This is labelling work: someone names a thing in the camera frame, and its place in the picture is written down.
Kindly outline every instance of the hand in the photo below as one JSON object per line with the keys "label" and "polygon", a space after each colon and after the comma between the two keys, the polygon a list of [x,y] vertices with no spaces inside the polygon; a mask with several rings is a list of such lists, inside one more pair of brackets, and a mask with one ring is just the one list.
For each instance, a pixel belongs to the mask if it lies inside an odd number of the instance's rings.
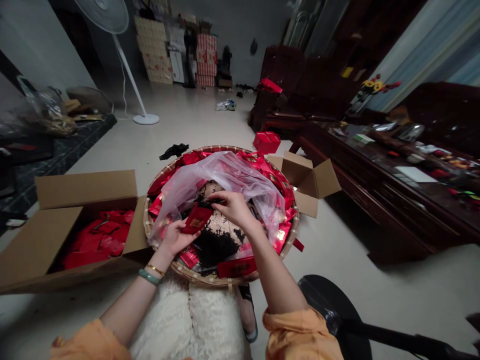
{"label": "hand", "polygon": [[190,235],[182,233],[182,229],[187,226],[187,219],[172,222],[166,228],[165,236],[157,252],[164,252],[173,260],[175,256],[190,245],[199,237],[200,231]]}
{"label": "hand", "polygon": [[217,191],[209,195],[208,198],[223,200],[223,204],[213,203],[211,206],[243,231],[257,222],[250,212],[244,196],[239,192]]}

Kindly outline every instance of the standing fan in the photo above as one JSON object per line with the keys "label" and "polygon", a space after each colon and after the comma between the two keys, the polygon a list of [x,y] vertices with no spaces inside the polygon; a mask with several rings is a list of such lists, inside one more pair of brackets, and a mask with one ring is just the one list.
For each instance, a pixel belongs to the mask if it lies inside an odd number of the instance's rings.
{"label": "standing fan", "polygon": [[143,115],[136,115],[133,121],[141,125],[151,125],[159,122],[159,117],[153,114],[147,114],[144,103],[140,97],[139,89],[135,83],[129,64],[125,58],[124,51],[120,46],[117,34],[122,34],[129,26],[129,13],[124,0],[75,0],[83,13],[100,29],[110,33],[115,42],[116,49],[120,54],[121,61],[125,66],[128,77],[130,78],[133,90],[140,103]]}

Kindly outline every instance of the bracelet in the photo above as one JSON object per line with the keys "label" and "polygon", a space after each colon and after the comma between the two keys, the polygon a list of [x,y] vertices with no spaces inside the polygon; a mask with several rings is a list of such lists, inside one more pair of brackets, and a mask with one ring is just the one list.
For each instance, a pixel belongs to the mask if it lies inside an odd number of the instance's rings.
{"label": "bracelet", "polygon": [[159,274],[161,275],[162,278],[165,276],[165,273],[164,273],[162,270],[157,269],[157,268],[156,268],[155,266],[153,266],[152,264],[148,264],[146,267],[147,267],[147,268],[150,268],[150,269],[152,269],[152,270],[155,270],[157,273],[159,273]]}
{"label": "bracelet", "polygon": [[138,270],[138,275],[140,275],[142,278],[147,280],[149,283],[157,286],[160,284],[160,280],[158,277],[153,276],[152,274],[149,274],[145,269],[140,269]]}

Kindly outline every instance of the orange sleeve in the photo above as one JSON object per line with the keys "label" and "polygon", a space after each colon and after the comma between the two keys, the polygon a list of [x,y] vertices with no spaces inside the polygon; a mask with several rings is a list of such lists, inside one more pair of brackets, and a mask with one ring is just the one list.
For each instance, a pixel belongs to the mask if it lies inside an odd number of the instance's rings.
{"label": "orange sleeve", "polygon": [[268,311],[263,314],[270,332],[267,359],[343,359],[337,339],[315,309],[275,315]]}
{"label": "orange sleeve", "polygon": [[57,337],[50,354],[51,360],[131,360],[127,348],[99,319],[86,324],[70,340]]}

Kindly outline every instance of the shoe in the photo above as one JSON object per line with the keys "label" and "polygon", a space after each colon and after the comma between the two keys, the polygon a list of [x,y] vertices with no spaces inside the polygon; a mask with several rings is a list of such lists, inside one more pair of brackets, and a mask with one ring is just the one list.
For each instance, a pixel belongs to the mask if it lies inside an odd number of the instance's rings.
{"label": "shoe", "polygon": [[[252,300],[252,294],[250,293],[250,285],[239,285],[238,290],[240,291],[241,298],[244,300],[248,300],[251,303],[251,307],[253,308],[253,316],[255,317],[255,306]],[[257,325],[257,318],[255,318],[255,331],[252,333],[247,333],[245,329],[243,329],[245,333],[246,340],[249,344],[254,343],[255,340],[259,337],[259,327]]]}
{"label": "shoe", "polygon": [[182,153],[186,152],[189,149],[188,145],[181,143],[180,145],[172,145],[170,146],[167,151],[163,155],[160,156],[160,160],[167,160],[168,158],[175,155],[177,158],[182,155]]}

